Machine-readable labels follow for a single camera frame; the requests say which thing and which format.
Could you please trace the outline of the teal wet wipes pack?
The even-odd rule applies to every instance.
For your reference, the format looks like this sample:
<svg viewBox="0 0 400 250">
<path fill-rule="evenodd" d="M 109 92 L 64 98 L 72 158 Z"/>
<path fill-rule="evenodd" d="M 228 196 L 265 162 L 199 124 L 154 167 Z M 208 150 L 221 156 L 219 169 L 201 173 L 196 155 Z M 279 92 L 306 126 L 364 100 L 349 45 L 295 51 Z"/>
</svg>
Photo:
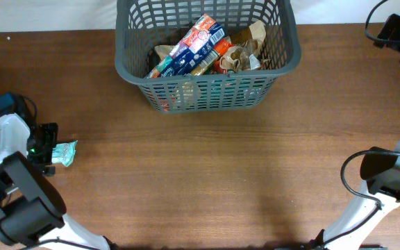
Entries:
<svg viewBox="0 0 400 250">
<path fill-rule="evenodd" d="M 69 167 L 74 160 L 76 153 L 77 140 L 73 142 L 65 142 L 57 144 L 52 150 L 51 162 L 53 164 L 62 164 Z"/>
</svg>

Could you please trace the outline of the beige paper pouch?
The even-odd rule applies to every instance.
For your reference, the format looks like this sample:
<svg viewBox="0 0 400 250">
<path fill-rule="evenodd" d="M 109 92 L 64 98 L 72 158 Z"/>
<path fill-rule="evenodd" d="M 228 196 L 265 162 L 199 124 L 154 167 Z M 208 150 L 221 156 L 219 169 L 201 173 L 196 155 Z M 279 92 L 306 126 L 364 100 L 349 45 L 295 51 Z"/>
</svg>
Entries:
<svg viewBox="0 0 400 250">
<path fill-rule="evenodd" d="M 173 48 L 173 45 L 158 45 L 154 48 L 154 51 L 160 60 L 164 60 Z M 198 87 L 193 82 L 181 83 L 179 86 L 171 85 L 168 89 L 172 102 L 177 105 L 181 105 L 181 102 L 183 102 L 186 108 L 193 107 L 199 98 L 199 95 L 196 94 Z"/>
</svg>

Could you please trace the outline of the blue Kleenex tissue pack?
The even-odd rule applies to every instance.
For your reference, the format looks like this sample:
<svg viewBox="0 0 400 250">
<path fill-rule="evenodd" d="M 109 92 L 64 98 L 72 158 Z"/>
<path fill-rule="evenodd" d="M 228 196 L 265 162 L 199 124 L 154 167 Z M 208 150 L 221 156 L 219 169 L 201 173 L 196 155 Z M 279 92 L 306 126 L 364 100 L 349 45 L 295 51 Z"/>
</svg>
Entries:
<svg viewBox="0 0 400 250">
<path fill-rule="evenodd" d="M 146 78 L 189 74 L 224 37 L 222 25 L 207 14 L 203 14 Z"/>
</svg>

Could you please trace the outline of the orange pasta package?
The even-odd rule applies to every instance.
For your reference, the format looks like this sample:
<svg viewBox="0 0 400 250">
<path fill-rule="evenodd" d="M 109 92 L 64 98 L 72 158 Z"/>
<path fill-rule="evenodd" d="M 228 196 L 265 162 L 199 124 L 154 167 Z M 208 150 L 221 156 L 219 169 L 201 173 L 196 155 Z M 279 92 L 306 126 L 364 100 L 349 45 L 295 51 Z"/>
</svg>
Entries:
<svg viewBox="0 0 400 250">
<path fill-rule="evenodd" d="M 156 66 L 156 73 L 150 73 L 150 78 L 166 76 L 200 76 L 206 73 L 233 45 L 225 37 L 215 46 L 205 44 L 198 52 L 192 53 L 183 41 L 171 48 L 169 54 Z M 168 87 L 170 98 L 162 101 L 164 111 L 191 110 L 197 104 L 206 106 L 207 90 L 205 83 L 191 81 L 170 84 Z"/>
</svg>

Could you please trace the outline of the beige chocolate snack bag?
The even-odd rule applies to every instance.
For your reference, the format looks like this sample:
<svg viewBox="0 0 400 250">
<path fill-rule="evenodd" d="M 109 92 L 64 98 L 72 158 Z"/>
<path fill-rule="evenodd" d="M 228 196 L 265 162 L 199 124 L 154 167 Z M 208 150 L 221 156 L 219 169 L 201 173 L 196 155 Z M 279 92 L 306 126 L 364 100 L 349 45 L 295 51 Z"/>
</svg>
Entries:
<svg viewBox="0 0 400 250">
<path fill-rule="evenodd" d="M 225 37 L 230 47 L 221 56 L 221 65 L 228 65 L 233 73 L 259 70 L 266 60 L 259 60 L 263 42 L 266 38 L 265 25 L 258 20 L 239 33 Z"/>
</svg>

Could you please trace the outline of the green Nescafe coffee bag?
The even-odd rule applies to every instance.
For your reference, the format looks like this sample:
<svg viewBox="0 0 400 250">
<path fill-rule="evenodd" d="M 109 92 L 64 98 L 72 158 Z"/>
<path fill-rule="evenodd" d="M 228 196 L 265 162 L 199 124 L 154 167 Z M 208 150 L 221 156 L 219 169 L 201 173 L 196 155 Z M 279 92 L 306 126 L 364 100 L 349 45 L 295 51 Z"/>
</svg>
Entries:
<svg viewBox="0 0 400 250">
<path fill-rule="evenodd" d="M 221 65 L 220 60 L 215 61 L 212 66 L 206 71 L 207 75 L 216 75 L 216 74 L 230 74 L 233 73 L 233 70 L 228 65 Z M 211 86 L 211 97 L 218 96 L 222 91 L 222 79 L 214 80 Z"/>
</svg>

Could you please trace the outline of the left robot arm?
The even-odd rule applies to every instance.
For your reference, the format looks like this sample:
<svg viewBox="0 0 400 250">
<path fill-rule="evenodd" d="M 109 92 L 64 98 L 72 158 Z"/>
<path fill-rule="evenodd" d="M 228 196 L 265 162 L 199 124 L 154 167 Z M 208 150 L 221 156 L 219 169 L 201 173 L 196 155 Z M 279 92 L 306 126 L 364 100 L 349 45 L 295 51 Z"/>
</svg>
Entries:
<svg viewBox="0 0 400 250">
<path fill-rule="evenodd" d="M 37 113 L 23 95 L 0 96 L 0 241 L 25 249 L 116 249 L 67 214 L 47 179 L 55 173 L 58 125 L 38 124 Z"/>
</svg>

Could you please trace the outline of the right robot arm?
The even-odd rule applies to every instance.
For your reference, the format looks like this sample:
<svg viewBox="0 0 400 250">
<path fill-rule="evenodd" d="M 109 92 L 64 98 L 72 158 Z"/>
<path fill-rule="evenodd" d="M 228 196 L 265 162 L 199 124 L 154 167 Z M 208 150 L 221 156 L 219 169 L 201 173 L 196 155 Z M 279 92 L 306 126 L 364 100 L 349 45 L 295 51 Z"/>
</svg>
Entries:
<svg viewBox="0 0 400 250">
<path fill-rule="evenodd" d="M 346 166 L 362 156 L 359 191 L 349 187 Z M 349 156 L 340 172 L 342 184 L 355 195 L 341 217 L 322 230 L 311 249 L 359 249 L 366 237 L 392 210 L 400 206 L 400 141 L 395 151 L 373 147 Z"/>
</svg>

